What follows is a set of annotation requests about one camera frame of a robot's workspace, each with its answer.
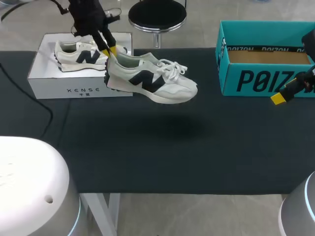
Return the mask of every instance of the white sneaker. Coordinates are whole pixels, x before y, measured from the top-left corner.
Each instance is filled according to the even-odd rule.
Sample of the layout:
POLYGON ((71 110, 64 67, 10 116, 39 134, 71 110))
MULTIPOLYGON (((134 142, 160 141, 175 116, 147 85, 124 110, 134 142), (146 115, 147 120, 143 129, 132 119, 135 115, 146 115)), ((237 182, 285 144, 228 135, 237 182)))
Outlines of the white sneaker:
MULTIPOLYGON (((61 43, 56 42, 55 58, 60 64, 59 69, 62 72, 78 71, 84 69, 105 70, 107 56, 100 52, 97 45, 93 43, 73 42, 61 43)), ((126 53, 124 47, 117 45, 119 53, 126 53)))
POLYGON ((187 102, 196 96, 197 84, 184 77, 187 67, 157 60, 151 53, 140 57, 118 54, 107 62, 107 87, 143 94, 163 104, 187 102))

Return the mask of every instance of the stool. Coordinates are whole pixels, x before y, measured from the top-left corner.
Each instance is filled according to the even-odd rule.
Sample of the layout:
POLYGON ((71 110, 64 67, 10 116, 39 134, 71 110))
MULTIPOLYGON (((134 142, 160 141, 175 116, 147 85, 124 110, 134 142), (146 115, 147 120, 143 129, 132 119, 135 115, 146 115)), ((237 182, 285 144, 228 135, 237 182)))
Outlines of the stool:
POLYGON ((154 46, 161 48, 161 34, 181 27, 187 18, 185 6, 174 0, 143 0, 129 11, 129 22, 136 29, 153 33, 154 46))

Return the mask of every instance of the teal shoe box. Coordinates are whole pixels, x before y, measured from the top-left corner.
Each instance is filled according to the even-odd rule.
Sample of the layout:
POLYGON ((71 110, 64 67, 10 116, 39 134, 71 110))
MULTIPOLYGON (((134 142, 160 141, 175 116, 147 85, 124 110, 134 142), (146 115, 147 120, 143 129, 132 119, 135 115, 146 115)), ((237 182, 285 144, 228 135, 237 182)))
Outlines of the teal shoe box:
MULTIPOLYGON (((314 62, 302 37, 314 22, 221 21, 216 59, 226 96, 272 96, 314 62)), ((301 91, 297 97, 315 97, 301 91)))

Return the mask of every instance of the black mat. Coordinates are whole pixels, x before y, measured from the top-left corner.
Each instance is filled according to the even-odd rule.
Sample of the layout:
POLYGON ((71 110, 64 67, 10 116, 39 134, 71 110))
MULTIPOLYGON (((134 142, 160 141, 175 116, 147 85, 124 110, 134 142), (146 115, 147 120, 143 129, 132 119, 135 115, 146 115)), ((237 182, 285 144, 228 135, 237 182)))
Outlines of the black mat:
MULTIPOLYGON (((314 99, 275 107, 267 97, 224 97, 214 49, 154 54, 188 66, 198 95, 180 105, 141 95, 71 99, 57 149, 80 192, 289 193, 315 170, 314 99)), ((0 55, 27 87, 33 54, 0 55)), ((46 111, 14 93, 1 74, 0 85, 0 135, 40 134, 46 111)), ((45 102, 55 112, 46 138, 58 143, 68 100, 45 102)))
MULTIPOLYGON (((0 63, 14 81, 33 95, 27 76, 35 52, 0 52, 0 63)), ((53 122, 43 141, 57 147, 69 99, 41 100, 54 112, 53 122)), ((49 113, 17 90, 0 70, 0 136, 39 138, 49 113)))

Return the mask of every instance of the gray floor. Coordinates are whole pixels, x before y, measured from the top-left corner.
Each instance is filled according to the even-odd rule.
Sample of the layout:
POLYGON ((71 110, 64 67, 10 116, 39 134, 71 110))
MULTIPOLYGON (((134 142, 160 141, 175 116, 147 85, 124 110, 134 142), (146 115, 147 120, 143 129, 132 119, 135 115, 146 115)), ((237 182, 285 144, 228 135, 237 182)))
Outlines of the gray floor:
MULTIPOLYGON (((138 0, 100 1, 105 9, 122 8, 122 19, 110 26, 112 32, 132 32, 134 48, 153 47, 150 34, 128 23, 128 10, 138 0)), ((68 1, 59 2, 66 7, 68 1)), ((162 46, 214 47, 220 20, 313 21, 314 9, 314 0, 188 0, 187 23, 163 35, 162 46)), ((36 51, 45 33, 69 32, 72 24, 71 16, 61 16, 53 3, 37 0, 0 25, 0 51, 36 51)), ((281 202, 281 195, 122 194, 118 236, 279 236, 281 202)))
MULTIPOLYGON (((110 26, 112 32, 133 32, 134 48, 152 48, 153 37, 130 26, 127 13, 138 0, 100 0, 104 9, 121 7, 122 19, 110 26)), ((68 0, 59 0, 64 7, 68 0)), ((187 23, 163 35, 164 48, 214 47, 220 20, 313 21, 314 0, 188 0, 187 23)), ((73 20, 61 16, 48 0, 37 0, 16 10, 0 26, 0 50, 36 50, 47 32, 69 32, 73 20)))
POLYGON ((118 236, 280 236, 281 195, 122 194, 118 236))

